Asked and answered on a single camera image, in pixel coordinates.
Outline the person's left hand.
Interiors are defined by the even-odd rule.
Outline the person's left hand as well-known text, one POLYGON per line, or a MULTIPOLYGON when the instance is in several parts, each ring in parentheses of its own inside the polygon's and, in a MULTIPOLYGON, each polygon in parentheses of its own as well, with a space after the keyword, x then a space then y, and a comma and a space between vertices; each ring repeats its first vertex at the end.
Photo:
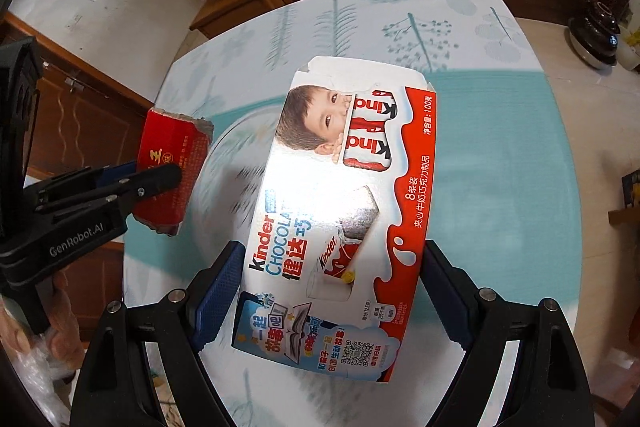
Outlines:
MULTIPOLYGON (((52 285, 52 298, 47 307, 50 329, 44 334, 44 340, 58 373, 63 379, 69 379, 80 369, 85 349, 66 291, 66 271, 56 272, 52 277, 52 285)), ((6 307, 4 297, 1 297, 1 344, 11 362, 17 360, 17 355, 28 355, 34 345, 25 327, 6 307)))

